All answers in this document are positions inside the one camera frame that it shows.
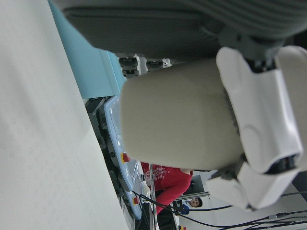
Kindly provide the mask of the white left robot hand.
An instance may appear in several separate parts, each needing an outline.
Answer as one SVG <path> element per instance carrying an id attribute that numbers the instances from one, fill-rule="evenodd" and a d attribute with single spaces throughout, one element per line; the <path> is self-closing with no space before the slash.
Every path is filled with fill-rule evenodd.
<path id="1" fill-rule="evenodd" d="M 307 168 L 304 0 L 56 0 L 120 58 L 123 148 L 133 159 L 216 170 L 212 196 L 275 203 Z"/>

